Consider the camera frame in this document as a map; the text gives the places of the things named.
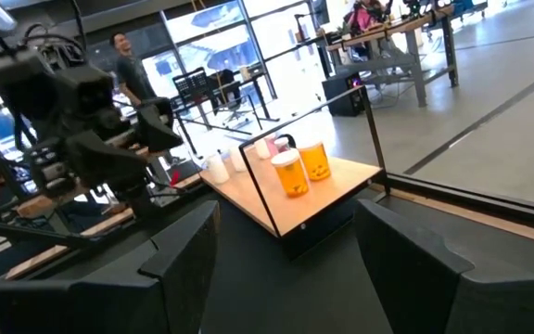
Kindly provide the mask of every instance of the white cap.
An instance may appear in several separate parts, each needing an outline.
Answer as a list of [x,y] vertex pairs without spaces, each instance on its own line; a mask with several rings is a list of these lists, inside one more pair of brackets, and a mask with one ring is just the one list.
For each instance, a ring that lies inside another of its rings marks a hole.
[[287,145],[289,144],[289,139],[287,139],[286,137],[281,137],[279,139],[275,139],[275,141],[273,142],[277,147],[282,147],[283,145]]
[[321,144],[323,144],[323,140],[313,139],[313,140],[301,141],[299,144],[296,144],[296,147],[298,148],[298,150],[302,151],[302,150],[316,148],[317,146]]
[[298,161],[300,155],[296,149],[290,149],[284,153],[279,153],[271,159],[273,167],[286,167]]

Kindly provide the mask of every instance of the shelf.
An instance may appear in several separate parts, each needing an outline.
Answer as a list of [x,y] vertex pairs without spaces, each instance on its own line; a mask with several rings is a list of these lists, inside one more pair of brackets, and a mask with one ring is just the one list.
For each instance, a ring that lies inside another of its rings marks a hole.
[[[318,182],[309,182],[310,191],[306,195],[291,199],[281,187],[270,160],[260,160],[254,149],[248,151],[248,160],[282,236],[381,171],[379,167],[329,157],[331,177]],[[225,165],[230,174],[230,180],[227,182],[221,185],[214,184],[207,171],[201,172],[201,178],[238,209],[275,235],[250,174],[237,173],[229,159],[225,160]]]

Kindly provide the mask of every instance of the gray t-shirt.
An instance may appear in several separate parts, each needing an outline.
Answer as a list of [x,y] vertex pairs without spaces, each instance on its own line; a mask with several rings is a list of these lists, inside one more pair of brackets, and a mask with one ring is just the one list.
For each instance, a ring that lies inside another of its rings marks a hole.
[[144,64],[139,58],[119,56],[117,59],[117,78],[119,84],[126,84],[127,88],[140,100],[156,97],[154,88],[147,79]]

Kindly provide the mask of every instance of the black frame structure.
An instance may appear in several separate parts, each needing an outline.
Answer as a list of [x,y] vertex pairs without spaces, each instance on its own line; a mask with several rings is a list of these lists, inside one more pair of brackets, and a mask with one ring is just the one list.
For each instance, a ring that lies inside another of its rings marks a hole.
[[[278,131],[284,129],[285,127],[287,127],[288,125],[294,122],[297,122],[309,115],[312,115],[315,112],[321,111],[324,107],[327,107],[329,104],[341,98],[350,98],[351,95],[354,95],[356,93],[360,95],[360,100],[363,105],[363,110],[368,119],[369,130],[370,130],[370,134],[373,139],[378,166],[381,168],[381,171],[377,175],[373,176],[372,178],[364,180],[362,183],[354,187],[346,195],[335,200],[333,203],[323,208],[320,212],[316,213],[313,217],[310,217],[306,222],[298,225],[297,227],[295,227],[294,229],[292,229],[285,235],[282,235],[281,232],[279,231],[279,228],[277,227],[277,222],[273,218],[272,211],[269,209],[269,205],[267,204],[267,201],[261,191],[260,182],[257,179],[257,176],[252,171],[252,166],[250,165],[250,162],[248,161],[248,157],[246,155],[246,148],[250,147],[251,145],[254,145],[258,140],[263,139],[264,137],[268,135],[277,133]],[[378,132],[376,130],[374,114],[372,112],[372,108],[370,106],[370,100],[368,99],[366,87],[364,85],[351,88],[345,93],[342,93],[326,101],[325,103],[317,106],[316,108],[308,112],[305,112],[290,121],[283,122],[275,126],[273,129],[267,132],[264,132],[263,134],[257,135],[249,139],[248,141],[242,143],[238,147],[238,149],[240,151],[240,154],[242,155],[242,159],[245,162],[245,165],[247,166],[247,170],[252,180],[252,183],[255,187],[255,190],[259,194],[259,198],[261,199],[261,204],[265,208],[265,211],[267,211],[267,216],[269,217],[269,220],[271,221],[273,230],[275,231],[275,235],[280,240],[284,248],[284,252],[287,254],[287,256],[290,259],[294,259],[300,256],[302,253],[312,248],[314,245],[322,241],[328,235],[335,232],[338,228],[348,223],[351,220],[352,213],[353,213],[353,209],[351,208],[352,203],[349,201],[349,199],[351,199],[356,194],[358,194],[362,190],[369,187],[373,182],[381,183],[385,189],[384,193],[381,196],[377,196],[374,199],[375,201],[380,201],[386,195],[390,194],[390,185],[386,177],[387,175],[386,164],[385,164],[384,156],[382,153],[382,148],[380,146]]]

